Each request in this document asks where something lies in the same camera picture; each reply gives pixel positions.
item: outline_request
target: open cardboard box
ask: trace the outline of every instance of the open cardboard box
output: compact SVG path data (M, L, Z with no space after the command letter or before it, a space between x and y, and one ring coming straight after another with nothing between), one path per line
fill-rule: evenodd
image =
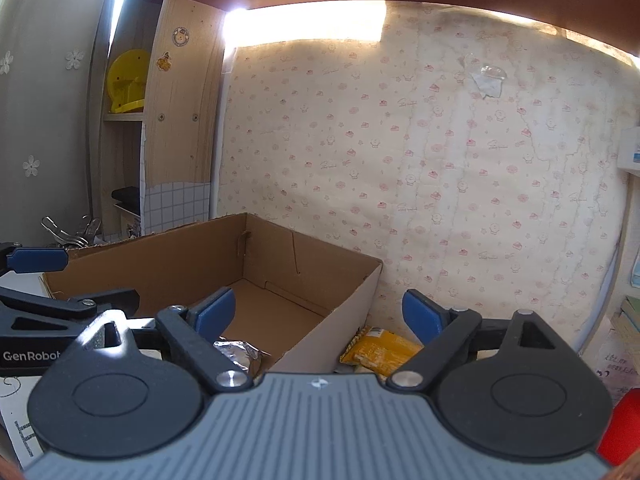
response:
M364 324L380 270L371 256L238 214L71 251L66 269L44 280L64 300L135 288L138 317L228 285L236 316L224 337L271 354L272 371L325 373Z

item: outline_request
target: yellow plastic object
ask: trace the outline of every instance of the yellow plastic object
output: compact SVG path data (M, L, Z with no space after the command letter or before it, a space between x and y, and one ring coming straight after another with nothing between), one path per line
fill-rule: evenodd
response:
M404 337L382 328L366 326L351 340L340 356L340 362L361 365L388 377L421 349L422 346Z
M144 107L150 57L146 50L127 50L111 64L107 73L111 113L122 114Z

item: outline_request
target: gray ribbed surface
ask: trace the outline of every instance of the gray ribbed surface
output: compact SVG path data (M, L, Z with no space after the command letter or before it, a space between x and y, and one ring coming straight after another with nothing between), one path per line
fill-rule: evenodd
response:
M485 456L453 438L428 404L380 388L372 374L268 374L216 398L180 440L120 462L46 454L28 480L596 480L591 455L549 465Z

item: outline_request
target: yellow package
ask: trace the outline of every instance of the yellow package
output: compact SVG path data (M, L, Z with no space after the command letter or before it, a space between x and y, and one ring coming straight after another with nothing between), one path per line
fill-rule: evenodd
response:
M388 330L366 326L351 340L340 362L361 365L388 377L421 349L421 345Z

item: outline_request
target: red object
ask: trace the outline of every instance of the red object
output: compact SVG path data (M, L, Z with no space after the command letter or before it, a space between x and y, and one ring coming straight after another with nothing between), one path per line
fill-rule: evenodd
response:
M612 465L620 465L640 448L640 388L626 393L613 409L613 417L598 453Z

